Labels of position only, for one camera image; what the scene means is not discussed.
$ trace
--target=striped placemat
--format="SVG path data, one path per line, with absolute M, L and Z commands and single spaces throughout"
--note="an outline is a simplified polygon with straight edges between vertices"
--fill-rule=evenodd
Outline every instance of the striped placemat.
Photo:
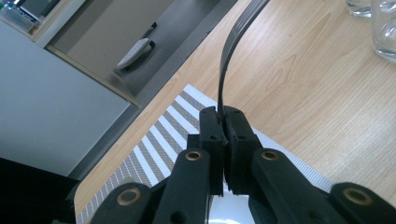
M 113 176 L 107 180 L 81 214 L 77 216 L 77 223 L 82 224 L 88 221 L 109 192 L 125 178 L 132 178 L 135 182 L 152 187 L 169 176 L 177 154 L 187 146 L 187 135 L 199 133 L 199 111 L 212 105 L 216 105 L 216 102 L 193 86 L 187 85 L 114 172 Z M 264 147 L 282 151 L 313 185 L 330 191 L 332 183 L 323 175 L 263 133 L 254 128 L 253 131 L 258 135 Z

